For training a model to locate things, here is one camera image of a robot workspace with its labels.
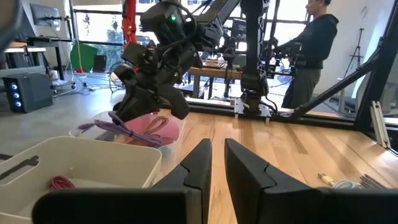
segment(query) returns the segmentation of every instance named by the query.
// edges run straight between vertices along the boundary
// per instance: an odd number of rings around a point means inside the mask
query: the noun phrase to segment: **purple cable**
[[[97,126],[105,131],[111,131],[116,134],[123,134],[125,136],[135,138],[139,141],[153,144],[156,147],[163,146],[162,141],[159,140],[159,136],[135,133],[134,131],[131,131],[129,128],[127,128],[126,125],[124,125],[124,122],[113,111],[108,112],[108,114],[112,118],[112,120],[119,121],[120,125],[95,119],[94,123],[82,124],[78,127],[78,129],[81,130],[82,133],[84,133],[90,130],[93,126]]]

